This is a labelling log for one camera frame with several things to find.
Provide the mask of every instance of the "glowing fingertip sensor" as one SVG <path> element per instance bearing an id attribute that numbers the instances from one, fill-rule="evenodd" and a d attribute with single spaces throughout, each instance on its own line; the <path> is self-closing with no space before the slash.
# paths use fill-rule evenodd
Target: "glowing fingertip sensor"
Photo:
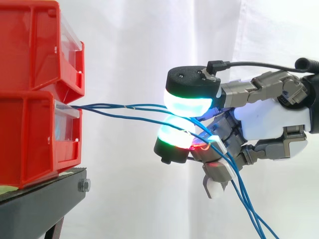
<path id="1" fill-rule="evenodd" d="M 164 122 L 183 128 L 188 132 L 195 133 L 195 125 L 192 122 L 178 116 L 168 116 Z M 162 125 L 160 127 L 158 137 L 170 145 L 186 149 L 191 147 L 194 139 L 193 135 L 167 125 Z"/>
<path id="2" fill-rule="evenodd" d="M 174 96 L 164 91 L 164 103 L 174 115 L 181 117 L 200 117 L 211 107 L 213 99 L 187 99 Z"/>

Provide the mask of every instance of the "black sensor cap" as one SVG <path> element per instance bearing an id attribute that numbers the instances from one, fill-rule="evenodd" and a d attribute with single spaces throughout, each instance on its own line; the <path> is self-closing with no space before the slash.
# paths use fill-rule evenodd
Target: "black sensor cap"
<path id="1" fill-rule="evenodd" d="M 215 99 L 220 79 L 207 79 L 202 73 L 205 66 L 181 66 L 171 69 L 167 75 L 166 90 L 177 97 L 186 99 Z"/>
<path id="2" fill-rule="evenodd" d="M 154 152 L 162 157 L 161 161 L 163 163 L 170 164 L 171 162 L 186 163 L 190 150 L 173 146 L 157 138 Z"/>

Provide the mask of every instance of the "red plastic drawer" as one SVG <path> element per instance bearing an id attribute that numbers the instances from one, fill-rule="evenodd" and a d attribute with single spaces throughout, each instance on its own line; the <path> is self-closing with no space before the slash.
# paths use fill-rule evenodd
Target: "red plastic drawer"
<path id="1" fill-rule="evenodd" d="M 51 92 L 63 103 L 84 96 L 84 44 L 56 1 L 0 1 L 1 90 Z"/>
<path id="2" fill-rule="evenodd" d="M 81 162 L 82 112 L 49 92 L 0 92 L 0 185 L 23 188 Z"/>

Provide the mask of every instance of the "black connector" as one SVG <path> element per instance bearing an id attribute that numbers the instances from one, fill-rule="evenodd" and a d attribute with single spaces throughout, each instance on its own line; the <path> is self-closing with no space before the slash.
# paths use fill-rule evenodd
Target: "black connector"
<path id="1" fill-rule="evenodd" d="M 295 68 L 308 73 L 317 74 L 319 73 L 319 62 L 308 58 L 299 58 L 295 62 Z"/>
<path id="2" fill-rule="evenodd" d="M 218 71 L 224 71 L 226 69 L 230 68 L 230 62 L 229 61 L 209 61 L 207 63 L 206 71 L 210 75 L 216 75 Z"/>

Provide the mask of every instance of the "blue wire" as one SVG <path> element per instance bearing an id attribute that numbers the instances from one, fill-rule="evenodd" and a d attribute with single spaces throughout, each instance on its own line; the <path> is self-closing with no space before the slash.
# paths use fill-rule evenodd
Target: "blue wire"
<path id="1" fill-rule="evenodd" d="M 254 225 L 254 227 L 255 227 L 255 229 L 256 229 L 258 235 L 260 236 L 260 238 L 262 238 L 262 235 L 261 235 L 261 233 L 260 233 L 260 230 L 259 230 L 259 228 L 257 227 L 257 225 L 256 225 L 256 223 L 255 223 L 255 221 L 254 221 L 254 219 L 253 219 L 253 216 L 252 216 L 251 213 L 250 213 L 250 208 L 247 206 L 247 203 L 244 202 L 244 199 L 243 199 L 243 197 L 240 195 L 240 193 L 239 193 L 239 191 L 238 191 L 238 188 L 237 188 L 237 186 L 236 186 L 234 180 L 231 180 L 231 183 L 232 183 L 232 185 L 233 185 L 233 187 L 234 187 L 234 189 L 235 189 L 235 191 L 236 191 L 236 193 L 237 193 L 238 198 L 240 199 L 241 203 L 244 205 L 244 207 L 245 207 L 245 209 L 246 209 L 246 211 L 247 211 L 247 213 L 248 213 L 248 215 L 249 215 L 249 218 L 250 218 L 251 222 L 253 223 L 253 225 Z"/>
<path id="2" fill-rule="evenodd" d="M 115 104 L 92 104 L 92 105 L 88 105 L 88 106 L 90 107 L 90 106 L 100 106 L 100 105 L 109 106 L 109 107 L 107 107 L 107 109 L 124 108 L 123 105 L 115 105 Z M 137 105 L 129 105 L 129 106 L 126 106 L 126 107 L 128 108 L 128 107 L 135 107 L 135 106 L 153 106 L 153 107 L 165 108 L 164 106 L 154 105 L 154 104 L 137 104 Z M 78 108 L 78 109 L 84 109 L 84 110 L 92 111 L 92 112 L 95 112 L 95 113 L 98 113 L 98 114 L 101 114 L 101 115 L 105 115 L 105 116 L 109 116 L 109 117 L 121 118 L 121 119 L 130 119 L 130 120 L 142 120 L 142 121 L 152 122 L 152 123 L 156 123 L 156 124 L 167 125 L 167 126 L 176 128 L 176 129 L 178 129 L 178 130 L 183 130 L 182 128 L 179 128 L 179 127 L 177 127 L 177 126 L 175 126 L 175 125 L 172 125 L 172 124 L 169 124 L 169 123 L 166 123 L 166 122 L 157 121 L 157 120 L 146 119 L 146 118 L 140 118 L 140 117 L 127 117 L 127 116 L 113 115 L 113 114 L 108 114 L 108 113 L 96 111 L 96 110 L 91 109 L 91 108 L 89 108 L 89 107 L 79 107 L 79 106 L 73 106 L 73 107 Z M 157 111 L 157 112 L 168 113 L 168 112 L 160 111 L 160 110 L 154 110 L 154 109 L 150 109 L 150 110 L 151 110 L 151 111 Z M 195 119 L 195 120 L 194 120 L 195 124 L 196 124 L 197 126 L 201 127 L 203 130 L 206 129 L 205 131 L 208 133 L 209 130 L 208 130 L 204 125 L 202 125 L 201 123 L 196 122 L 196 121 L 197 121 L 197 120 Z M 200 137 L 199 135 L 197 135 L 197 134 L 195 134 L 195 133 L 191 133 L 191 134 L 192 134 L 193 136 L 199 138 L 199 139 L 202 140 L 203 142 L 209 144 L 209 142 L 208 142 L 207 140 L 205 140 L 204 138 Z M 242 197 L 239 197 L 239 199 L 242 201 L 244 207 L 245 207 L 246 209 L 249 209 L 249 207 L 247 206 L 247 200 L 246 200 L 246 198 L 247 198 L 247 199 L 248 199 L 248 202 L 250 203 L 249 206 L 251 206 L 250 210 L 254 213 L 254 216 L 256 215 L 255 218 L 257 218 L 257 219 L 256 219 L 257 223 L 259 223 L 258 220 L 260 220 L 260 221 L 265 225 L 265 227 L 274 235 L 274 237 L 275 237 L 276 239 L 278 239 L 278 237 L 277 237 L 277 235 L 274 233 L 274 231 L 273 231 L 273 230 L 265 223 L 265 221 L 263 221 L 263 220 L 260 218 L 260 216 L 257 215 L 256 212 L 253 210 L 253 207 L 252 207 L 252 205 L 251 205 L 250 199 L 249 199 L 249 197 L 248 197 L 248 193 L 247 193 L 246 188 L 245 188 L 245 186 L 244 186 L 244 183 L 243 183 L 243 181 L 242 181 L 242 179 L 241 179 L 241 177 L 240 177 L 240 174 L 239 174 L 237 165 L 236 165 L 236 163 L 235 163 L 233 157 L 232 157 L 229 153 L 227 153 L 228 156 L 230 157 L 230 160 L 229 160 L 229 159 L 226 158 L 216 147 L 214 147 L 213 145 L 211 145 L 211 147 L 212 147 L 221 157 L 223 157 L 223 158 L 229 163 L 229 165 L 234 169 L 234 171 L 235 171 L 235 173 L 236 173 L 236 175 L 237 175 L 237 177 L 238 177 L 238 181 L 239 181 L 239 183 L 240 183 L 241 191 L 242 191 L 242 194 L 243 194 L 243 198 L 242 198 Z M 234 185 L 235 190 L 237 190 L 236 192 L 238 192 L 238 193 L 237 193 L 238 196 L 240 196 L 240 195 L 239 195 L 239 191 L 238 191 L 236 185 L 235 185 L 235 184 L 233 184 L 233 185 Z M 254 220 L 252 220 L 252 223 L 253 223 L 254 227 L 256 228 L 256 231 L 257 231 L 257 233 L 259 234 L 259 236 L 261 236 L 261 238 L 266 238 L 265 235 L 263 234 L 262 230 L 261 230 L 261 232 L 262 232 L 263 235 L 260 235 L 260 231 L 257 230 L 257 227 L 255 226 L 255 223 L 254 223 Z"/>
<path id="3" fill-rule="evenodd" d="M 156 104 L 135 104 L 135 105 L 116 105 L 116 104 L 105 104 L 105 103 L 96 103 L 96 104 L 90 104 L 90 105 L 85 105 L 83 107 L 88 107 L 90 109 L 117 109 L 117 108 L 128 108 L 132 110 L 139 110 L 139 111 L 154 111 L 154 112 L 161 112 L 161 113 L 166 113 L 170 115 L 174 115 L 170 111 L 163 111 L 163 110 L 157 110 L 157 109 L 145 109 L 145 108 L 138 108 L 138 107 L 159 107 L 163 109 L 167 109 L 166 106 L 162 105 L 156 105 Z M 195 125 L 200 127 L 203 131 L 208 133 L 209 135 L 213 135 L 200 121 L 198 121 L 196 118 L 184 118 L 186 120 L 189 120 L 193 122 Z"/>
<path id="4" fill-rule="evenodd" d="M 230 158 L 231 162 L 234 164 L 236 170 L 238 171 L 238 168 L 237 168 L 237 165 L 236 165 L 236 162 L 235 162 L 233 156 L 232 156 L 229 152 L 227 152 L 227 155 L 228 155 L 228 157 Z M 247 191 L 246 191 L 246 188 L 245 188 L 245 186 L 244 186 L 244 182 L 243 182 L 242 178 L 241 178 L 241 177 L 240 177 L 240 178 L 238 177 L 238 181 L 239 181 L 239 187 L 240 187 L 240 189 L 241 189 L 242 195 L 243 195 L 243 197 L 244 197 L 244 195 L 245 195 L 245 197 L 246 197 L 246 199 L 247 199 L 248 205 L 249 205 L 249 207 L 250 207 L 250 209 L 251 209 L 251 212 L 252 212 L 253 215 L 254 215 L 254 218 L 255 218 L 255 220 L 256 220 L 256 223 L 257 223 L 257 226 L 258 226 L 258 228 L 259 228 L 259 230 L 260 230 L 260 233 L 261 233 L 261 235 L 262 235 L 264 238 L 266 238 L 266 236 L 265 236 L 265 234 L 264 234 L 264 232 L 263 232 L 263 229 L 262 229 L 262 227 L 261 227 L 261 225 L 260 225 L 260 223 L 259 223 L 259 220 L 258 220 L 258 217 L 257 217 L 257 215 L 256 215 L 256 212 L 255 212 L 255 210 L 254 210 L 254 208 L 253 208 L 253 205 L 252 205 L 252 203 L 251 203 L 251 201 L 250 201 L 250 198 L 249 198 L 249 196 L 248 196 L 248 193 L 247 193 Z"/>

